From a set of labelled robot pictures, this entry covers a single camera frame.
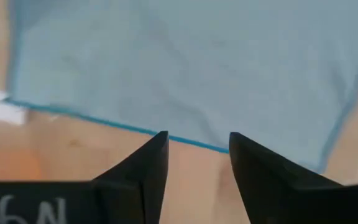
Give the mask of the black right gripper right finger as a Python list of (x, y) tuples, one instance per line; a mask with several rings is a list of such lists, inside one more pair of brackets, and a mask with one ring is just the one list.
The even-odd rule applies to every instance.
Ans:
[(358, 223), (358, 184), (341, 185), (232, 132), (232, 170), (251, 223)]

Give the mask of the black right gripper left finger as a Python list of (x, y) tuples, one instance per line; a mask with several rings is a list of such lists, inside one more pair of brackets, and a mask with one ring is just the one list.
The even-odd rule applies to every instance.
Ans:
[(88, 181), (0, 181), (0, 224), (158, 223), (168, 174), (168, 131)]

